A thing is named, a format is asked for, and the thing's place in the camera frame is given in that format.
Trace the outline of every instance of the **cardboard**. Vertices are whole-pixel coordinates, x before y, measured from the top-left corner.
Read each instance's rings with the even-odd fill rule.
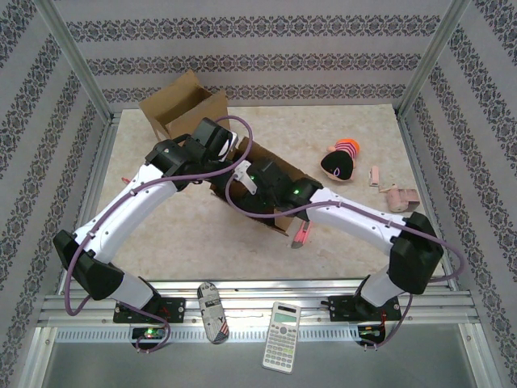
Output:
[[[233,156],[233,160],[237,160],[244,153],[244,151],[246,150],[246,147],[248,146],[249,141],[250,141],[250,139],[248,139],[248,137],[244,137],[244,139],[242,139],[241,144],[237,148],[237,152],[235,152],[235,154]],[[283,160],[281,157],[273,154],[270,150],[262,147],[259,143],[254,141],[253,145],[251,146],[251,151],[248,154],[248,157],[246,158],[246,160],[248,160],[250,162],[254,162],[255,160],[258,160],[260,158],[269,158],[272,161],[274,161],[283,172],[286,172],[289,175],[289,178],[291,178],[293,181],[298,180],[300,178],[304,178],[304,177],[315,180],[311,176],[306,175],[302,170],[297,169],[292,164],[289,164],[288,162]],[[220,198],[221,200],[226,202],[224,192],[218,192],[214,185],[212,185],[210,188],[212,189],[212,191],[215,193],[215,195],[218,198]],[[242,195],[246,192],[247,192],[247,189],[239,182],[233,182],[229,188],[229,193],[230,193],[232,199],[235,199],[235,200],[238,200],[238,198],[242,197]],[[256,222],[260,222],[261,224],[264,224],[265,226],[267,226],[270,229],[273,229],[273,230],[287,236],[288,234],[286,232],[287,232],[289,226],[292,224],[294,217],[277,217],[277,218],[274,218],[273,220],[263,220],[263,219],[254,218],[254,220]]]
[[[225,91],[216,94],[207,91],[192,70],[140,102],[139,106],[159,141],[163,140],[160,134],[174,139],[184,133],[194,133],[205,117],[215,120],[228,115]],[[223,120],[221,125],[230,128],[228,120]]]

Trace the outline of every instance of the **pink object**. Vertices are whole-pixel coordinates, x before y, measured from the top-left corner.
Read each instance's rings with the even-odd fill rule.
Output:
[[[309,237],[311,222],[303,221],[301,223],[300,229],[294,236],[292,240],[291,248],[299,248],[305,244],[307,238]]]
[[[370,170],[370,186],[379,187],[379,167],[373,166]]]
[[[418,193],[414,188],[392,188],[388,190],[386,200],[388,201],[389,211],[393,213],[401,213],[406,211],[409,207],[413,208],[420,205]]]

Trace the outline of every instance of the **calculator display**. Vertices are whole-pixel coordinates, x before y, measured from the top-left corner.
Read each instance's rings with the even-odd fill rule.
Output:
[[[296,317],[286,314],[275,313],[275,321],[286,325],[296,326]]]

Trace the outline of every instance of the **pink clothespin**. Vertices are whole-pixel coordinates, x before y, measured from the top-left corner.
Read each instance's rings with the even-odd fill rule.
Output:
[[[370,186],[379,187],[379,167],[372,166],[370,169]]]

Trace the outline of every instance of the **toy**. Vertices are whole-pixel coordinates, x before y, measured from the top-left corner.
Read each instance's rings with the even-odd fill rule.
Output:
[[[320,166],[332,180],[349,180],[352,178],[359,150],[359,143],[353,139],[338,140],[334,146],[327,148],[329,153],[322,159]]]
[[[386,192],[388,208],[393,213],[413,211],[420,205],[418,192],[414,188],[401,189],[394,184],[391,188],[381,190],[380,192]]]

